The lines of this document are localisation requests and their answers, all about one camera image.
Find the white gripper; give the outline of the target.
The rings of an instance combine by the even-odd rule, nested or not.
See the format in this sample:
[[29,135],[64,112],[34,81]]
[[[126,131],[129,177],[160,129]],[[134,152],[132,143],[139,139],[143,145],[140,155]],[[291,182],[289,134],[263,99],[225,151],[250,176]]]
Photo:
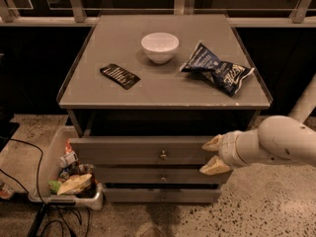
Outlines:
[[225,133],[223,136],[218,134],[206,142],[201,148],[211,152],[218,150],[219,156],[213,156],[199,171],[202,174],[211,176],[226,173],[231,168],[245,167],[246,163],[238,155],[236,149],[236,141],[239,134],[241,134],[239,130]]

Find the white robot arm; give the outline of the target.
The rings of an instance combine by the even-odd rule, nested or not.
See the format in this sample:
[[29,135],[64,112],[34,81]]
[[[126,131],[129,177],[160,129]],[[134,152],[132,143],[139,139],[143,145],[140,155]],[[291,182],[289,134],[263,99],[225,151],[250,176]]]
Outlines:
[[316,166],[316,132],[304,122],[316,106],[316,75],[288,117],[265,118],[256,129],[218,134],[202,149],[216,152],[199,171],[226,173],[251,164]]

